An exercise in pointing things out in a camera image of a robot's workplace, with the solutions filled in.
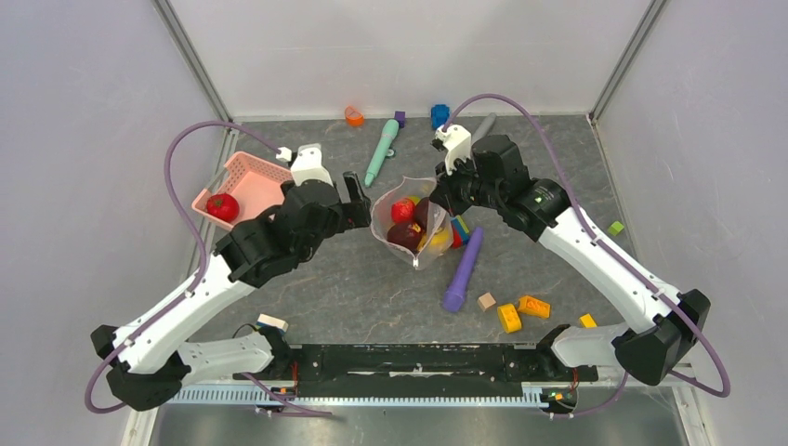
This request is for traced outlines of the clear zip top bag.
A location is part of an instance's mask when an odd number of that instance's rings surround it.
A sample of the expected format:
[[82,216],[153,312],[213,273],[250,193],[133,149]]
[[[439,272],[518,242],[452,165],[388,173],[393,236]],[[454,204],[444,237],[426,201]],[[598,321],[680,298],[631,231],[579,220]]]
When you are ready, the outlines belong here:
[[374,237],[416,270],[428,267],[453,244],[448,213],[429,199],[436,185],[434,178],[406,177],[372,206]]

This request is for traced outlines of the dark red mangosteen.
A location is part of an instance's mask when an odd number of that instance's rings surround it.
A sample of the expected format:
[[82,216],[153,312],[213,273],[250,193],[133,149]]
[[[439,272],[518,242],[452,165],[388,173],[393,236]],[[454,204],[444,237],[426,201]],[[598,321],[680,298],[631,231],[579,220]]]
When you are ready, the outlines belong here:
[[419,246],[424,237],[424,231],[417,224],[394,224],[387,232],[387,241],[403,247],[412,253],[419,251]]
[[429,219],[431,216],[430,207],[430,200],[428,197],[424,197],[419,200],[419,202],[415,205],[414,213],[413,213],[413,222],[418,225],[418,227],[423,230],[427,231],[429,225]]

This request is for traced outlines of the yellow pear toy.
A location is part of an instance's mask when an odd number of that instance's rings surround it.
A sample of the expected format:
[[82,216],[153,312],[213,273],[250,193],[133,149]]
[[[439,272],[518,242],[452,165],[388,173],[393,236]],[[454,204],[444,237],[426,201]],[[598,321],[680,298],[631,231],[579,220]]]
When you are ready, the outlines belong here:
[[445,252],[453,244],[453,234],[451,230],[441,228],[429,240],[424,239],[421,243],[421,248],[424,251],[437,253],[438,255]]

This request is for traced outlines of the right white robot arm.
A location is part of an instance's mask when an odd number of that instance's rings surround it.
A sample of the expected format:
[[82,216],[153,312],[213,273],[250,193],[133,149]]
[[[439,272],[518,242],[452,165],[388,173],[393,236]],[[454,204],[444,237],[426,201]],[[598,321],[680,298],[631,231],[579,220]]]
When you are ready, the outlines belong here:
[[505,135],[471,140],[455,126],[437,131],[445,151],[436,167],[432,203],[450,214],[471,206],[493,209],[513,230],[558,255],[589,281],[623,317],[617,325],[556,329],[536,355],[539,372],[560,379],[573,367],[621,366],[656,386],[696,345],[711,302],[697,289],[680,292],[638,264],[588,217],[571,206],[556,181],[531,177],[519,147]]

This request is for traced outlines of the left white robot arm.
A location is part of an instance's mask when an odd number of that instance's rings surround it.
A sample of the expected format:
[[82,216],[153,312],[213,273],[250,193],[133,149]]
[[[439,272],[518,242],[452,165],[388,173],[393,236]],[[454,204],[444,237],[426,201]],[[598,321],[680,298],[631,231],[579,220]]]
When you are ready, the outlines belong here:
[[358,176],[343,175],[348,202],[318,179],[282,184],[284,201],[223,236],[192,276],[156,308],[127,325],[91,335],[112,395],[136,411],[157,408],[186,386],[233,374],[287,375],[294,352],[275,327],[243,337],[192,343],[190,337],[230,304],[310,261],[323,241],[371,224]]

